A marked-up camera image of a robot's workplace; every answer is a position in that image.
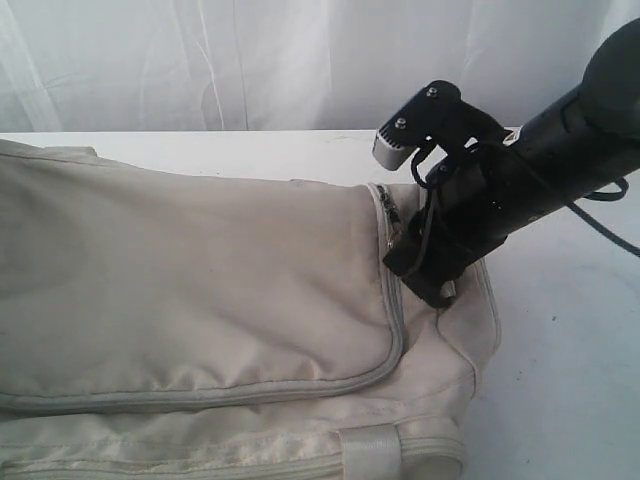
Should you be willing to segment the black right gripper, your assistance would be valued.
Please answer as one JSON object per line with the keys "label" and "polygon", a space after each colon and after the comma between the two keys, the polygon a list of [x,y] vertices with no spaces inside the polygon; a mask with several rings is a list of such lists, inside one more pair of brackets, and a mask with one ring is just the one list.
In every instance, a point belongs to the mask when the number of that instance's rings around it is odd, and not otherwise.
{"label": "black right gripper", "polygon": [[456,294],[444,286],[530,223],[530,159],[515,149],[463,149],[424,182],[426,206],[417,220],[392,225],[383,263],[429,306],[448,308]]}

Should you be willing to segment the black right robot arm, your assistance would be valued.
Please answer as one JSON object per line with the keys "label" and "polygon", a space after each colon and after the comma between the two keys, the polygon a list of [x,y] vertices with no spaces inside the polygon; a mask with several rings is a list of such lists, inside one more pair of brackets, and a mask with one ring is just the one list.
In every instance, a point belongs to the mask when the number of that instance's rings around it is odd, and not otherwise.
{"label": "black right robot arm", "polygon": [[392,239],[385,265],[435,308],[443,286],[507,237],[579,199],[611,202],[639,167],[639,24],[611,34],[581,82],[517,137],[466,103],[454,84],[419,90],[376,133],[374,158],[394,171],[435,150],[444,158],[414,181],[421,209]]}

